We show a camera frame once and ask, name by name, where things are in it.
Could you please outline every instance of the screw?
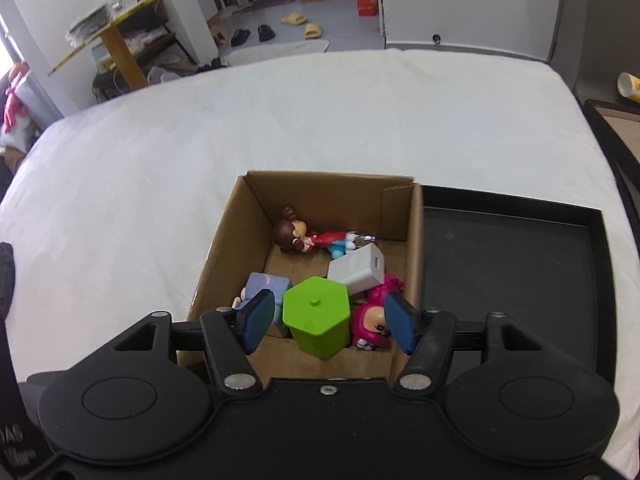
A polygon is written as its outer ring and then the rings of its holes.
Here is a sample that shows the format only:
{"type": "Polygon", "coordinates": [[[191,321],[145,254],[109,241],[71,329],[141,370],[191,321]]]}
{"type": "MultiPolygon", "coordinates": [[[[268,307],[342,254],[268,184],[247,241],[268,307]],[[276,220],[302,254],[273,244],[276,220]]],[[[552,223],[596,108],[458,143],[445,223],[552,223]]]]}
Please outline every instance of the screw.
{"type": "Polygon", "coordinates": [[[335,395],[338,393],[338,388],[335,386],[320,386],[320,393],[323,395],[335,395]]]}
{"type": "Polygon", "coordinates": [[[255,384],[255,377],[249,374],[231,374],[225,378],[225,386],[232,390],[248,390],[255,384]]]}
{"type": "Polygon", "coordinates": [[[400,386],[405,390],[426,390],[431,386],[431,379],[422,374],[408,374],[400,378],[400,386]]]}

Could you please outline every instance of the gray floor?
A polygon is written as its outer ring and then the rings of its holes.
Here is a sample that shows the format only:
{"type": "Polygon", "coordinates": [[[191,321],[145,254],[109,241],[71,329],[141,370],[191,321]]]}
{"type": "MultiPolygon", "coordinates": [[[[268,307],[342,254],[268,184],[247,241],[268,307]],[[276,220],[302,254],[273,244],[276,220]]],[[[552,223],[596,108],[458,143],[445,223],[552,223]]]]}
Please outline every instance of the gray floor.
{"type": "Polygon", "coordinates": [[[223,30],[230,41],[236,28],[248,28],[251,36],[247,42],[237,48],[246,48],[259,44],[291,43],[305,39],[305,26],[283,25],[280,19],[292,12],[308,17],[309,22],[319,23],[322,27],[322,39],[329,41],[328,52],[344,50],[382,50],[385,41],[380,36],[380,21],[377,16],[358,16],[354,0],[327,0],[324,2],[285,3],[273,7],[234,14],[222,22],[223,30]],[[276,33],[271,41],[258,41],[258,26],[267,23],[276,33]]]}

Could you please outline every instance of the green lid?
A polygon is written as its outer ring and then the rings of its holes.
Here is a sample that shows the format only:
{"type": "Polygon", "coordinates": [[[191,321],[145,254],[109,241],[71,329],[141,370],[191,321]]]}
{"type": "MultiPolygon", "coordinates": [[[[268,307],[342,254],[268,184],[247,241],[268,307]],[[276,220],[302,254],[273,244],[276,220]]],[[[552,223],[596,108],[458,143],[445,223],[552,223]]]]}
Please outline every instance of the green lid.
{"type": "Polygon", "coordinates": [[[329,332],[350,315],[349,294],[341,283],[312,276],[284,293],[284,324],[311,336],[329,332]]]}

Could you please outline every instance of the yellow table edge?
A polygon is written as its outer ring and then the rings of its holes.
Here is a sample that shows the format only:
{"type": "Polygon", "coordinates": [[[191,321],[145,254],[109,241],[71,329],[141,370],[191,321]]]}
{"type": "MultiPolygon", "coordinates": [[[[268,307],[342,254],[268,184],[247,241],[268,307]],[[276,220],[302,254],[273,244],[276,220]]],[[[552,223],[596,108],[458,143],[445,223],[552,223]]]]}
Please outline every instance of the yellow table edge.
{"type": "Polygon", "coordinates": [[[116,16],[113,20],[107,23],[103,28],[101,28],[98,32],[92,35],[88,40],[86,40],[83,44],[80,44],[75,47],[71,52],[69,52],[65,57],[62,58],[58,63],[56,63],[51,70],[49,70],[48,75],[52,75],[57,72],[57,70],[63,66],[67,61],[72,59],[78,52],[80,52],[84,47],[86,47],[89,43],[96,40],[105,30],[109,30],[111,27],[116,27],[121,24],[124,20],[126,20],[129,16],[132,16],[136,12],[138,12],[142,7],[146,7],[157,0],[140,0],[135,6],[131,7],[126,12],[123,12],[119,16],[116,16]]]}

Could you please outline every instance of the paper cup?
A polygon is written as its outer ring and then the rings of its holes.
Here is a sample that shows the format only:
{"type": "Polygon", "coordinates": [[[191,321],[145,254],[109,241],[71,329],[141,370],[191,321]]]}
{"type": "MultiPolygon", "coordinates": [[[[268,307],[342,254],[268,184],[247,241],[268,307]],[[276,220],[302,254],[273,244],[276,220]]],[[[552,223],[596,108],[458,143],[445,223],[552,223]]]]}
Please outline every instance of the paper cup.
{"type": "Polygon", "coordinates": [[[640,79],[623,72],[618,76],[618,92],[622,97],[640,102],[640,79]]]}

